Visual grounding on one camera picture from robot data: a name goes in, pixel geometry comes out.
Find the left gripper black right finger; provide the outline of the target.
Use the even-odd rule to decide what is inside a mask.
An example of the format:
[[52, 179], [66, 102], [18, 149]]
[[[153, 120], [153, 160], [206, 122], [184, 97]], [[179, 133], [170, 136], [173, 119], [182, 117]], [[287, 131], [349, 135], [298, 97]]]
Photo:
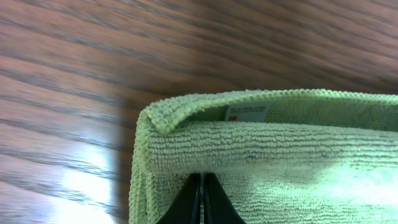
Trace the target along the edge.
[[234, 209], [214, 173], [205, 175], [204, 224], [246, 224]]

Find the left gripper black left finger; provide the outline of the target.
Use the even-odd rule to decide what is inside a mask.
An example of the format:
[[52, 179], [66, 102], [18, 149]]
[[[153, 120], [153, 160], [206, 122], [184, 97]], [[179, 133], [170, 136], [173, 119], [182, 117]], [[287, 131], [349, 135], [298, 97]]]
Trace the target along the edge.
[[157, 224], [199, 224], [201, 175], [192, 173]]

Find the light green microfiber cloth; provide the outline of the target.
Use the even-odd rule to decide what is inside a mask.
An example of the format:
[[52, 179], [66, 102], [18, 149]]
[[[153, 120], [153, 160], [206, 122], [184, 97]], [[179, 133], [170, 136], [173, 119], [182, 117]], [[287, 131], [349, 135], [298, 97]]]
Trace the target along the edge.
[[396, 223], [397, 97], [246, 90], [147, 106], [129, 222], [158, 222], [192, 173], [216, 175], [246, 223]]

